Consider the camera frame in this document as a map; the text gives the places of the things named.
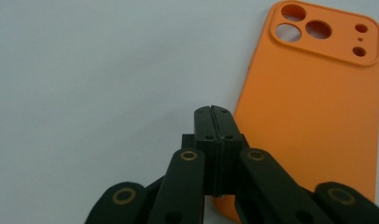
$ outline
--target white background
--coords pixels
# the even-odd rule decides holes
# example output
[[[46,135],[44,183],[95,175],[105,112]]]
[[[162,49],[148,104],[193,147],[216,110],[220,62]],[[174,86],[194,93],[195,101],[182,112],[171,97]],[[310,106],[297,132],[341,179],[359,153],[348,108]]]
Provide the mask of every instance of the white background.
[[[196,108],[234,111],[273,2],[0,1],[0,223],[83,223],[162,176]],[[312,2],[379,21],[379,0]]]

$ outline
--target white surface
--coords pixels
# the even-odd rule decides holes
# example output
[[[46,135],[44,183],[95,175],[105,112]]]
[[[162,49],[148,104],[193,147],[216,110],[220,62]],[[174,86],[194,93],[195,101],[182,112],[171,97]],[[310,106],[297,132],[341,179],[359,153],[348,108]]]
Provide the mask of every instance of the white surface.
[[[379,0],[312,2],[379,21]],[[0,1],[0,223],[83,223],[162,176],[193,110],[234,111],[272,4]]]

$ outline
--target orange phone case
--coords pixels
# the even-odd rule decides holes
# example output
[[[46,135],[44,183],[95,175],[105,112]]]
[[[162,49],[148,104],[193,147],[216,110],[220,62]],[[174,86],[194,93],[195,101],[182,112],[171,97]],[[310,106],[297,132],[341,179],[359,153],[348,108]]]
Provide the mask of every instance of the orange phone case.
[[[298,35],[286,38],[282,28]],[[299,1],[276,3],[234,118],[249,145],[269,151],[302,187],[336,181],[374,200],[378,23]],[[214,203],[239,221],[233,197]]]

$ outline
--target phone case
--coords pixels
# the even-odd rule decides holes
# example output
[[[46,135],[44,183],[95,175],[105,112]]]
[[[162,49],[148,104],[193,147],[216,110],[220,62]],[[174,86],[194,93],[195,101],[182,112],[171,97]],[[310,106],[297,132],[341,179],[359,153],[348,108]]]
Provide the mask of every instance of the phone case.
[[[374,200],[378,23],[299,1],[276,3],[234,118],[249,145],[269,151],[302,187],[336,181]],[[237,221],[232,202],[215,205]]]

